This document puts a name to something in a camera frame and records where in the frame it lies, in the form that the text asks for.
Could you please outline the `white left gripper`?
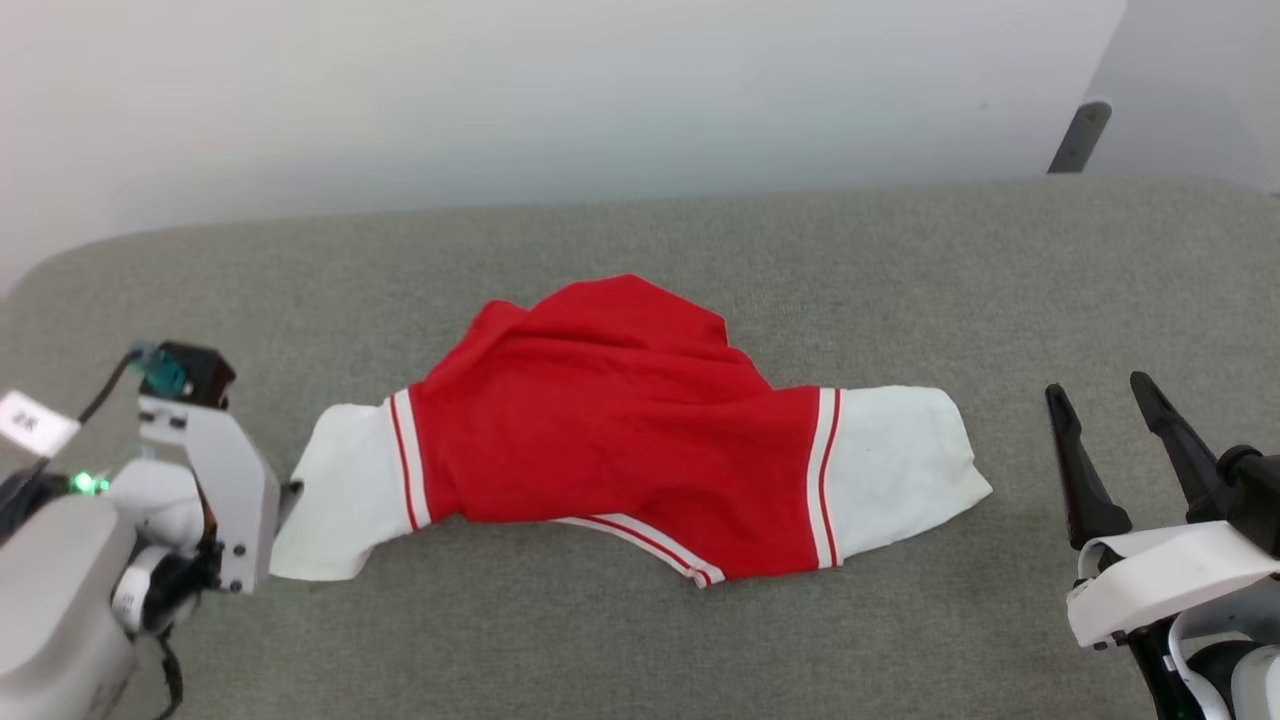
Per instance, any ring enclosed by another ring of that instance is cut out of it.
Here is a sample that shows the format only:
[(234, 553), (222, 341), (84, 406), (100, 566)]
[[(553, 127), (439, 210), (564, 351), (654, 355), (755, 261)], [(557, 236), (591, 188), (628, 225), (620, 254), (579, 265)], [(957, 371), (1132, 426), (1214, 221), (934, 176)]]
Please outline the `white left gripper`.
[(137, 534), (111, 610), (128, 633), (160, 635), (202, 593), (251, 594), (265, 582), (305, 482), (282, 484), (224, 409), (143, 395), (140, 436), (183, 459), (138, 456), (108, 483), (109, 502)]

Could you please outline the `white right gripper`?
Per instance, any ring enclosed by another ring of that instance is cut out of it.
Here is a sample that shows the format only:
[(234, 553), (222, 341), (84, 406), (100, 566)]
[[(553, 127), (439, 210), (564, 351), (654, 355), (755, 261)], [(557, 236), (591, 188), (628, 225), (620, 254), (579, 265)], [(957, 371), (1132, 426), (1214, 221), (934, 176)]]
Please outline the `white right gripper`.
[[(1187, 505), (1220, 507), (1217, 456), (1149, 374), (1133, 372), (1130, 387)], [(1044, 401), (1068, 542), (1083, 550), (1066, 597), (1076, 643), (1128, 650), (1158, 719), (1277, 717), (1277, 559), (1225, 521), (1126, 534), (1132, 519), (1106, 492), (1064, 387), (1047, 386)]]

